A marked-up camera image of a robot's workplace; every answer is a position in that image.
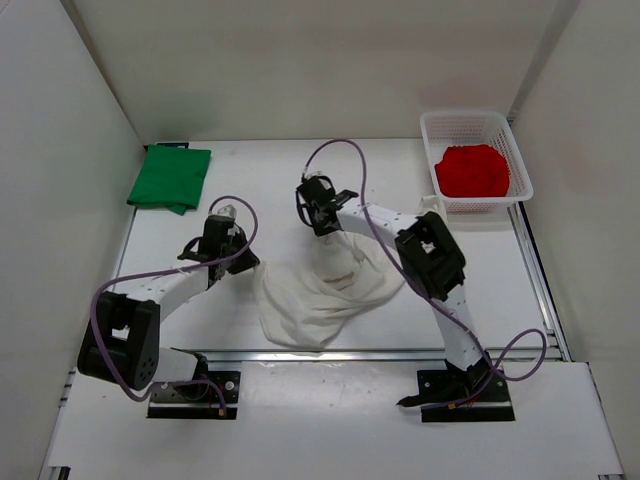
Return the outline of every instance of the fabric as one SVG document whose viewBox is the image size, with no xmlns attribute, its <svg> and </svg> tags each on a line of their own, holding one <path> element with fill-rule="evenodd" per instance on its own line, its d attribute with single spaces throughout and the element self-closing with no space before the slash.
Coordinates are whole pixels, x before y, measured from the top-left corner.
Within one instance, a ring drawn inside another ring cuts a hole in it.
<svg viewBox="0 0 640 480">
<path fill-rule="evenodd" d="M 449 147 L 435 170 L 448 197 L 504 197 L 509 191 L 507 161 L 489 145 Z"/>
<path fill-rule="evenodd" d="M 127 203 L 168 208 L 178 215 L 198 208 L 210 158 L 210 150 L 149 145 Z"/>
<path fill-rule="evenodd" d="M 437 197 L 425 197 L 420 213 L 444 216 Z M 334 232 L 314 238 L 311 268 L 262 262 L 253 291 L 267 339 L 286 346 L 323 348 L 344 323 L 390 300 L 404 283 L 375 240 Z"/>
</svg>

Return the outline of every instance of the basket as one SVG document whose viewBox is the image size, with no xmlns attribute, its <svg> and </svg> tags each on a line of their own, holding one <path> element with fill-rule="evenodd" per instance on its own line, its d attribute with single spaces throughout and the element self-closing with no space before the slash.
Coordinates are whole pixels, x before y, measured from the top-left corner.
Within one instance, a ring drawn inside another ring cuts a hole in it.
<svg viewBox="0 0 640 480">
<path fill-rule="evenodd" d="M 520 156 L 518 145 L 504 115 L 482 110 L 445 110 L 427 112 L 420 117 L 422 138 L 433 186 L 447 212 L 491 213 L 516 202 L 529 200 L 533 187 Z M 504 197 L 453 198 L 444 195 L 438 185 L 435 166 L 451 146 L 487 144 L 507 160 L 509 191 Z"/>
</svg>

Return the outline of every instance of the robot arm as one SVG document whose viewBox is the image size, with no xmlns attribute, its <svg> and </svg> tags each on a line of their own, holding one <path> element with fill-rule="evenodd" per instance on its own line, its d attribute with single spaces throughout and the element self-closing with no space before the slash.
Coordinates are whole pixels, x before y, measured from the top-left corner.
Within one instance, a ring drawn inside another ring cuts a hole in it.
<svg viewBox="0 0 640 480">
<path fill-rule="evenodd" d="M 340 230 L 375 238 L 358 195 L 349 190 L 336 193 L 328 177 L 303 178 L 296 195 L 298 214 L 317 236 Z M 418 293 L 426 294 L 475 333 L 464 292 L 465 258 L 442 218 L 435 212 L 416 216 L 377 205 L 366 208 L 384 243 L 398 252 L 405 273 L 422 287 Z M 447 367 L 473 391 L 489 366 L 464 330 L 436 309 L 434 313 L 444 339 Z"/>
<path fill-rule="evenodd" d="M 231 205 L 209 215 L 202 237 L 185 246 L 174 268 L 211 262 L 240 251 L 247 238 L 236 225 L 235 217 L 236 210 Z M 151 382 L 188 381 L 206 373 L 204 357 L 160 348 L 160 324 L 180 305 L 211 288 L 225 273 L 234 275 L 259 263 L 258 257 L 247 249 L 235 260 L 213 267 L 149 279 L 129 294 L 102 293 L 97 308 L 100 333 L 126 384 L 134 390 L 142 390 Z M 126 336 L 115 332 L 126 333 Z M 114 382 L 90 324 L 80 348 L 78 370 Z"/>
</svg>

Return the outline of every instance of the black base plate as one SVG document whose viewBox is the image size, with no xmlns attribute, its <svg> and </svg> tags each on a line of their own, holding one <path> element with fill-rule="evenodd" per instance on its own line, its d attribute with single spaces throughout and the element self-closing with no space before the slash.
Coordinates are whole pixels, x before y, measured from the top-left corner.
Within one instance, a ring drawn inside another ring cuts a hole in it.
<svg viewBox="0 0 640 480">
<path fill-rule="evenodd" d="M 516 419 L 507 382 L 495 375 L 475 401 L 453 409 L 428 408 L 429 404 L 446 403 L 467 396 L 460 383 L 452 382 L 447 370 L 419 370 L 418 389 L 421 399 L 425 400 L 421 407 L 423 423 L 512 422 Z"/>
<path fill-rule="evenodd" d="M 210 371 L 209 380 L 215 383 L 220 390 L 227 404 L 227 416 L 223 417 L 219 413 L 219 403 L 215 394 L 206 393 L 198 397 L 186 397 L 176 392 L 173 388 L 167 388 L 159 392 L 154 392 L 149 401 L 147 418 L 192 418 L 207 420 L 235 420 L 240 395 L 240 372 L 236 371 Z M 233 388 L 227 390 L 227 382 L 233 383 Z"/>
</svg>

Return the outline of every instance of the cable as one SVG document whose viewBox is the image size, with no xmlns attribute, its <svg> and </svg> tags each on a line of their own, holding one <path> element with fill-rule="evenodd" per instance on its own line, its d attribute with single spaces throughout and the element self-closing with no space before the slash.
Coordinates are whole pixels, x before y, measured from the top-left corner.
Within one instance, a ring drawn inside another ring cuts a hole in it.
<svg viewBox="0 0 640 480">
<path fill-rule="evenodd" d="M 396 270 L 398 270 L 400 275 L 402 275 L 402 277 L 405 279 L 407 284 L 413 289 L 414 292 L 416 292 L 424 300 L 426 300 L 426 302 L 429 305 L 431 305 L 432 308 L 434 308 L 435 310 L 440 312 L 447 319 L 451 320 L 460 329 L 462 329 L 463 332 L 465 332 L 467 335 L 469 335 L 469 338 L 471 338 L 471 340 L 476 345 L 476 347 L 478 347 L 480 352 L 482 352 L 482 356 L 484 357 L 485 361 L 487 362 L 487 364 L 489 365 L 489 368 L 490 368 L 489 375 L 487 375 L 487 378 L 482 383 L 482 385 L 480 387 L 478 387 L 476 389 L 476 391 L 472 392 L 468 397 L 460 398 L 460 399 L 455 400 L 453 402 L 434 403 L 434 404 L 431 404 L 431 405 L 423 406 L 422 408 L 425 409 L 425 410 L 431 410 L 431 409 L 436 409 L 436 408 L 450 407 L 451 405 L 458 406 L 458 405 L 467 403 L 470 400 L 472 400 L 475 397 L 477 397 L 480 393 L 482 393 L 482 391 L 489 385 L 489 382 L 491 381 L 491 379 L 493 378 L 494 375 L 497 375 L 497 376 L 499 376 L 499 377 L 501 377 L 501 378 L 503 378 L 504 380 L 507 380 L 507 381 L 520 382 L 522 380 L 526 380 L 526 379 L 530 378 L 533 374 L 535 374 L 540 369 L 540 367 L 542 366 L 542 363 L 544 362 L 544 358 L 545 358 L 545 356 L 547 354 L 547 337 L 545 336 L 545 334 L 541 330 L 539 330 L 537 328 L 529 328 L 527 330 L 524 330 L 524 331 L 520 332 L 518 335 L 516 335 L 507 344 L 506 347 L 504 347 L 504 349 L 502 350 L 502 352 L 500 353 L 500 355 L 498 356 L 497 360 L 494 363 L 491 360 L 491 357 L 489 357 L 489 354 L 482 347 L 482 344 L 480 343 L 480 339 L 478 338 L 478 336 L 475 333 L 473 333 L 465 324 L 463 324 L 460 320 L 458 320 L 454 315 L 452 315 L 450 312 L 448 312 L 445 308 L 441 307 L 440 305 L 436 304 L 433 300 L 431 300 L 431 298 L 429 298 L 429 296 L 422 289 L 422 287 L 420 285 L 418 285 L 416 282 L 414 282 L 413 279 L 411 277 L 409 277 L 409 275 L 407 275 L 407 273 L 404 271 L 404 269 L 400 266 L 398 261 L 394 258 L 394 256 L 392 255 L 391 251 L 389 250 L 389 247 L 387 247 L 387 245 L 384 243 L 384 240 L 382 239 L 382 237 L 380 236 L 380 233 L 378 232 L 378 228 L 373 223 L 373 221 L 371 219 L 371 216 L 369 215 L 369 212 L 368 212 L 367 202 L 366 202 L 366 198 L 365 198 L 365 193 L 366 193 L 365 191 L 366 191 L 366 186 L 367 186 L 367 161 L 365 159 L 364 152 L 362 151 L 362 148 L 360 148 L 360 145 L 358 145 L 353 140 L 349 140 L 349 139 L 345 139 L 345 138 L 337 138 L 337 139 L 333 139 L 333 140 L 329 140 L 327 142 L 324 142 L 322 145 L 320 145 L 318 148 L 316 148 L 314 150 L 314 152 L 309 157 L 309 160 L 307 160 L 307 163 L 305 163 L 304 169 L 302 170 L 302 179 L 303 180 L 305 179 L 305 176 L 306 176 L 307 171 L 309 169 L 309 165 L 311 164 L 313 159 L 316 157 L 316 155 L 321 150 L 323 150 L 324 148 L 326 148 L 329 145 L 332 145 L 334 143 L 346 143 L 346 144 L 351 145 L 353 148 L 355 148 L 358 151 L 358 155 L 360 156 L 360 162 L 362 163 L 362 182 L 360 184 L 360 201 L 361 201 L 361 204 L 363 205 L 363 213 L 364 213 L 365 220 L 367 221 L 367 224 L 369 225 L 369 228 L 371 229 L 371 232 L 373 233 L 373 236 L 376 238 L 376 240 L 380 244 L 380 247 L 382 248 L 382 251 L 389 258 L 389 261 L 391 261 L 393 266 L 396 268 Z M 498 367 L 500 366 L 500 364 L 502 363 L 502 361 L 504 360 L 506 355 L 509 353 L 509 351 L 513 348 L 513 346 L 522 337 L 524 337 L 526 335 L 529 335 L 531 333 L 535 333 L 535 334 L 539 335 L 540 339 L 542 340 L 542 352 L 540 354 L 540 358 L 538 359 L 536 364 L 533 366 L 533 368 L 529 372 L 525 373 L 524 375 L 522 375 L 520 377 L 510 377 L 510 376 L 506 375 L 504 372 L 502 372 L 501 370 L 499 370 Z"/>
<path fill-rule="evenodd" d="M 181 267 L 181 268 L 171 268 L 171 269 L 168 269 L 168 270 L 158 270 L 158 271 L 155 271 L 155 272 L 136 273 L 136 274 L 133 274 L 133 275 L 125 275 L 123 277 L 116 277 L 116 278 L 108 280 L 105 283 L 103 283 L 102 285 L 100 285 L 98 287 L 98 289 L 96 290 L 96 292 L 93 294 L 93 298 L 91 299 L 91 307 L 90 307 L 90 310 L 89 310 L 89 312 L 90 312 L 89 313 L 89 320 L 90 320 L 90 323 L 91 323 L 91 330 L 93 331 L 93 336 L 94 336 L 94 338 L 96 340 L 96 344 L 98 346 L 98 350 L 100 350 L 100 354 L 102 355 L 104 363 L 107 366 L 107 368 L 109 369 L 109 372 L 111 372 L 111 375 L 113 375 L 113 378 L 116 381 L 116 383 L 118 385 L 120 385 L 120 388 L 122 388 L 122 391 L 131 400 L 133 400 L 134 402 L 144 402 L 147 398 L 149 398 L 149 395 L 151 395 L 151 393 L 153 393 L 153 391 L 156 388 L 158 388 L 158 387 L 162 388 L 162 386 L 164 386 L 165 384 L 164 383 L 159 383 L 159 382 L 152 383 L 149 386 L 149 388 L 140 396 L 138 396 L 135 393 L 133 393 L 133 390 L 126 384 L 126 382 L 122 378 L 122 375 L 120 375 L 120 372 L 118 371 L 115 363 L 113 362 L 111 356 L 109 355 L 109 351 L 107 350 L 107 346 L 104 343 L 102 335 L 100 335 L 100 327 L 98 326 L 98 315 L 97 315 L 98 299 L 100 298 L 100 295 L 107 288 L 109 288 L 109 287 L 111 287 L 113 285 L 116 285 L 118 283 L 128 282 L 128 281 L 131 281 L 131 280 L 140 280 L 142 278 L 164 277 L 166 275 L 174 275 L 176 273 L 188 273 L 188 272 L 191 272 L 193 270 L 197 270 L 199 268 L 214 267 L 216 265 L 219 265 L 220 263 L 228 262 L 230 260 L 235 260 L 236 258 L 240 257 L 244 252 L 246 252 L 249 249 L 249 247 L 253 243 L 253 240 L 256 238 L 256 234 L 258 233 L 258 215 L 256 214 L 256 211 L 253 209 L 253 207 L 247 201 L 243 200 L 240 197 L 236 197 L 235 195 L 223 195 L 222 197 L 219 197 L 216 200 L 214 200 L 213 203 L 211 204 L 211 206 L 209 207 L 209 213 L 211 213 L 211 210 L 213 209 L 213 207 L 216 204 L 218 204 L 219 202 L 221 202 L 222 200 L 235 200 L 237 202 L 242 203 L 245 207 L 247 207 L 247 209 L 251 213 L 251 216 L 253 217 L 253 232 L 251 233 L 251 236 L 249 237 L 249 240 L 247 241 L 246 245 L 244 245 L 236 253 L 234 253 L 233 255 L 229 255 L 228 257 L 225 257 L 225 258 L 219 258 L 217 260 L 212 260 L 210 262 L 200 263 L 198 265 L 190 265 L 190 266 Z M 224 412 L 224 416 L 226 417 L 226 415 L 227 415 L 227 405 L 226 405 L 226 403 L 224 401 L 224 396 L 222 395 L 222 391 L 220 390 L 220 388 L 215 383 L 213 383 L 212 381 L 210 381 L 210 380 L 189 380 L 189 381 L 184 381 L 184 382 L 168 382 L 168 385 L 170 385 L 171 387 L 186 387 L 188 385 L 208 385 L 218 395 L 218 398 L 220 400 L 220 409 Z"/>
</svg>

